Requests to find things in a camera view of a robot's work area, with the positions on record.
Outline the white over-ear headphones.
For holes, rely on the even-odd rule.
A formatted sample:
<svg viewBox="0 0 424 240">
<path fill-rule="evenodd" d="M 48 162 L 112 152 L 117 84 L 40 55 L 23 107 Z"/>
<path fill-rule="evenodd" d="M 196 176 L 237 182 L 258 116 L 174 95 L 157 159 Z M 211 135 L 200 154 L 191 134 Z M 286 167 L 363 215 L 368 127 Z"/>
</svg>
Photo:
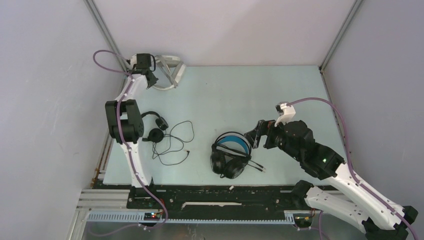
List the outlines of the white over-ear headphones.
<svg viewBox="0 0 424 240">
<path fill-rule="evenodd" d="M 186 64 L 180 57 L 173 55 L 156 55 L 155 60 L 156 66 L 166 76 L 170 82 L 170 86 L 162 87 L 155 84 L 153 88 L 159 91 L 168 91 L 177 88 L 185 73 Z"/>
</svg>

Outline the black and blue gaming headset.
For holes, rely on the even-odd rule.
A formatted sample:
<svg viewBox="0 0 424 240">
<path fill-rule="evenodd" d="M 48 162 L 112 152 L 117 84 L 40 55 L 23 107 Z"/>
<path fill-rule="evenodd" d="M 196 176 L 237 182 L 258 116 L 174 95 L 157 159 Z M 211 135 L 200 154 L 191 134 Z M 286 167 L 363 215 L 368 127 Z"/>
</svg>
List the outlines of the black and blue gaming headset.
<svg viewBox="0 0 424 240">
<path fill-rule="evenodd" d="M 243 134 L 227 131 L 211 146 L 210 165 L 221 179 L 235 179 L 245 170 L 252 157 L 252 147 Z"/>
</svg>

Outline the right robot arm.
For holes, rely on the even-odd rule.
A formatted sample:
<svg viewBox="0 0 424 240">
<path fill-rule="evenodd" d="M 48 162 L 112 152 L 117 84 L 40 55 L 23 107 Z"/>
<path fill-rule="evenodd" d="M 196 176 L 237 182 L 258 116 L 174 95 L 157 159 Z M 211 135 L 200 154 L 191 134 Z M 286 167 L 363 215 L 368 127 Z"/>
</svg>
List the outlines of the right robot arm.
<svg viewBox="0 0 424 240">
<path fill-rule="evenodd" d="M 316 142 L 313 131 L 305 122 L 298 120 L 283 124 L 275 120 L 259 120 L 253 130 L 244 134 L 254 149 L 258 148 L 262 136 L 266 136 L 265 149 L 279 148 L 299 162 L 307 174 L 348 197 L 348 200 L 342 200 L 300 180 L 290 196 L 295 208 L 308 206 L 329 213 L 357 228 L 368 240 L 405 240 L 412 232 L 410 227 L 418 211 L 377 193 L 354 171 L 350 171 L 342 156 Z"/>
</svg>

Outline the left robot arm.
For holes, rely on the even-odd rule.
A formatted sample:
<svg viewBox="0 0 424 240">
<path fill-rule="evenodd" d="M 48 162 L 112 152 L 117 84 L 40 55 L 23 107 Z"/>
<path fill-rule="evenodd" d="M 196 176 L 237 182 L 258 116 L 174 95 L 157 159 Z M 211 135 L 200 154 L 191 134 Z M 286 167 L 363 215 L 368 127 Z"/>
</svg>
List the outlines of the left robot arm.
<svg viewBox="0 0 424 240">
<path fill-rule="evenodd" d="M 152 87 L 158 80 L 155 57 L 150 53 L 137 53 L 127 63 L 130 65 L 126 83 L 121 93 L 105 104 L 110 136 L 122 148 L 130 169 L 131 185 L 144 188 L 150 185 L 152 174 L 143 167 L 139 143 L 144 134 L 144 122 L 135 96 Z"/>
</svg>

